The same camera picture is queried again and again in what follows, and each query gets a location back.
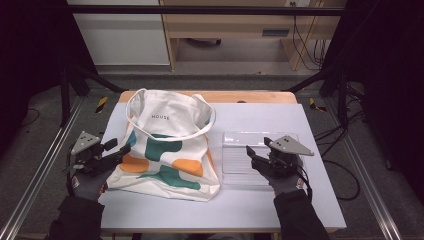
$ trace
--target tote bag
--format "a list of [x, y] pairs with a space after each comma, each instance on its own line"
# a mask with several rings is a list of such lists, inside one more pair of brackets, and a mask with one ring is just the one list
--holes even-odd
[[215, 111], [201, 95], [140, 89], [130, 98], [126, 117], [120, 146], [129, 143], [131, 152], [108, 178], [109, 188], [194, 201], [218, 193], [206, 136]]

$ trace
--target aluminum rail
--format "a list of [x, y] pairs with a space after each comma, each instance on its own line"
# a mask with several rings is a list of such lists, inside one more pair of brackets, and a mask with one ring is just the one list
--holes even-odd
[[90, 14], [211, 14], [211, 15], [286, 15], [345, 16], [358, 10], [308, 7], [248, 7], [248, 6], [139, 6], [139, 5], [46, 5], [43, 9]]
[[55, 159], [65, 141], [68, 133], [75, 122], [75, 119], [78, 116], [78, 112], [81, 109], [81, 106], [84, 102], [83, 97], [77, 97], [73, 107], [72, 115], [69, 118], [67, 124], [59, 129], [56, 134], [55, 139], [50, 145], [49, 150], [44, 156], [40, 166], [37, 169], [37, 172], [34, 174], [30, 184], [28, 185], [25, 193], [23, 194], [21, 200], [13, 211], [12, 215], [9, 217], [6, 224], [2, 227], [0, 232], [0, 240], [11, 240], [14, 239], [16, 234], [19, 231], [23, 221], [25, 220], [26, 215], [28, 214], [32, 204], [34, 203], [35, 198], [37, 197], [40, 189], [50, 171], [51, 166], [55, 162]]
[[[338, 119], [336, 117], [336, 108], [333, 101], [324, 99], [326, 106], [328, 106], [329, 112], [333, 117], [333, 120], [338, 124]], [[384, 203], [383, 198], [378, 192], [377, 187], [374, 184], [374, 181], [371, 179], [370, 174], [366, 170], [361, 157], [358, 154], [358, 151], [355, 148], [355, 145], [352, 142], [352, 139], [349, 136], [349, 133], [343, 138], [345, 148], [350, 155], [350, 160], [352, 167], [358, 177], [358, 180], [364, 190], [365, 196], [368, 199], [368, 203], [371, 206], [371, 209], [374, 212], [374, 215], [377, 219], [377, 222], [381, 228], [381, 231], [384, 234], [384, 237], [388, 240], [400, 240], [402, 239], [400, 232], [393, 221], [392, 216], [390, 215], [389, 210], [387, 209], [386, 204]]]

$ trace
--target floor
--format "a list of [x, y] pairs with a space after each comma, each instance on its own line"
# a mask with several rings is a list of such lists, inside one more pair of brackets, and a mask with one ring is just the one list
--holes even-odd
[[[313, 53], [314, 44], [309, 50]], [[308, 68], [316, 68], [310, 59], [305, 59]], [[209, 42], [185, 40], [181, 42], [178, 62], [174, 71], [169, 67], [140, 66], [134, 71], [129, 68], [99, 67], [99, 71], [111, 82], [130, 89], [145, 87], [148, 89], [231, 89], [231, 90], [282, 90], [305, 80], [317, 70], [302, 67], [292, 71], [284, 56], [278, 40], [241, 40], [223, 39], [221, 45]], [[338, 125], [334, 119], [335, 99], [321, 98], [317, 92], [320, 82], [308, 86], [296, 94], [304, 106], [305, 113], [314, 134], [322, 133]], [[100, 92], [104, 89], [89, 82], [92, 93], [85, 101], [80, 116], [73, 128], [90, 128], [96, 133], [104, 131], [107, 118], [113, 104], [107, 104], [102, 114], [93, 115], [93, 106], [97, 105]], [[9, 216], [18, 205], [21, 197], [32, 183], [37, 168], [43, 162], [49, 146], [59, 131], [60, 91], [50, 89], [35, 96], [30, 103], [27, 118], [21, 131], [0, 162], [0, 192], [7, 198], [0, 202], [0, 225], [5, 225]], [[110, 94], [110, 101], [116, 100]], [[310, 100], [315, 100], [312, 108]], [[349, 103], [349, 115], [361, 111], [361, 105], [354, 98]], [[361, 192], [351, 201], [340, 200], [339, 205], [345, 216], [347, 229], [330, 235], [332, 239], [424, 239], [424, 208], [408, 187], [402, 174], [385, 168], [384, 156], [379, 150], [366, 119], [358, 115], [349, 125], [348, 134], [326, 155], [326, 160], [336, 161], [350, 170], [362, 183]], [[48, 225], [56, 216], [56, 207], [60, 204], [66, 190], [63, 189], [62, 159], [69, 145], [69, 139], [75, 139], [76, 132], [67, 135], [55, 161], [51, 165], [44, 185], [37, 189], [37, 197], [27, 209], [27, 217], [19, 222], [16, 239], [42, 239]], [[337, 139], [339, 131], [318, 142], [324, 152]], [[365, 176], [359, 174], [361, 164], [365, 165]], [[336, 195], [349, 197], [355, 194], [356, 184], [351, 175], [333, 163], [326, 168]]]

